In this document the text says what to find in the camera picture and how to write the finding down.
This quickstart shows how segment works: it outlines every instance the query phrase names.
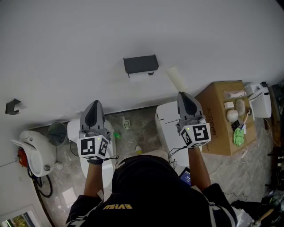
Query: marble floor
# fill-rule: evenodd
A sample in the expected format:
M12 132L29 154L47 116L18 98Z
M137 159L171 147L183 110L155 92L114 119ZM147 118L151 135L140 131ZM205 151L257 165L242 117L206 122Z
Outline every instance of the marble floor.
M123 155L133 153L137 143L141 144L143 152L150 152L162 148L155 126L156 108L135 110L106 116L112 124L115 132L119 133L120 139L116 139L116 152ZM129 119L131 128L125 130L122 126L122 117ZM227 194L234 192L247 196L247 201L260 201L268 190L265 187L269 183L271 175L271 157L267 154L273 148L273 141L264 130L263 119L255 122L257 141L248 147L248 152L241 158L242 152L234 156L219 156L203 153L206 167L212 183L217 182ZM46 135L47 127L36 129ZM76 144L71 143L73 152L77 152ZM62 170L54 170L49 174L53 195L47 199L43 197L44 205L53 220L55 226L63 226L69 214L71 205L84 191L86 178L80 167L80 159L70 151L70 143L57 147L57 159L64 165ZM177 166L180 173L183 167ZM42 191L49 193L49 185L46 177L43 177ZM105 194L111 193L111 185ZM246 201L246 197L235 197L233 194L226 195L229 202L237 199Z

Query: white toilet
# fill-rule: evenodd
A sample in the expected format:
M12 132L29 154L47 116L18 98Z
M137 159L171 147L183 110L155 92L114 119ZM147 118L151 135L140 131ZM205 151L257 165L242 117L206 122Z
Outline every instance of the white toilet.
M169 102L157 107L155 114L155 123L159 135L160 142L164 150L169 151L182 148L185 146L185 142L182 137L178 134L176 124L180 120L178 114L178 102ZM177 165L182 167L189 166L188 149L184 148L176 152L172 157L171 161L176 160Z
M256 117L271 117L271 101L267 86L261 84L249 84L245 87L250 107L252 108L253 120Z
M19 141L11 141L25 150L29 167L35 176L45 176L54 169L56 147L48 141L47 137L39 132L26 130L20 134Z
M104 122L105 128L110 131L110 144L106 150L106 158L112 157L116 155L115 149L115 138L114 138L114 129L109 121ZM70 121L67 124L67 136L69 140L77 143L77 139L79 138L79 130L80 130L80 119L75 119ZM89 163L86 158L80 158L81 161L81 169L87 177ZM112 181L112 176L115 170L115 159L109 159L103 162L103 187L106 188Z

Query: smartphone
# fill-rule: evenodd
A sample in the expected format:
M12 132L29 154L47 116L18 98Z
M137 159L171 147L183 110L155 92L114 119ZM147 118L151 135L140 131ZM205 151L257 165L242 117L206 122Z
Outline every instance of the smartphone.
M186 182L189 186L191 186L190 170L189 170L189 168L185 167L185 169L179 175L179 178L181 180L183 180L184 182Z
M240 122L239 122L239 119L236 120L233 124L231 124L231 127L232 127L232 130L233 132L236 130L237 127L240 126Z

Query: black and white marker cube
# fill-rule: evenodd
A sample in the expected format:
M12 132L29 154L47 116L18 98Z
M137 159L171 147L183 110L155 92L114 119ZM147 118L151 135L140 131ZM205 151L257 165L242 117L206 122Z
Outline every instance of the black and white marker cube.
M104 136L77 139L79 157L89 160L105 158L109 141Z
M186 125L180 135L188 148L202 146L211 141L210 124Z

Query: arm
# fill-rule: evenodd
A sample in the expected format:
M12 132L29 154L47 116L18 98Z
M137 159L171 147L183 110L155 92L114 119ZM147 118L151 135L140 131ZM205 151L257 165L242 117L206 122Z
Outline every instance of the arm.
M190 178L192 185L203 190L211 185L210 177L198 147L188 149Z
M102 164L89 164L84 196L98 197L98 191L103 191L102 166Z

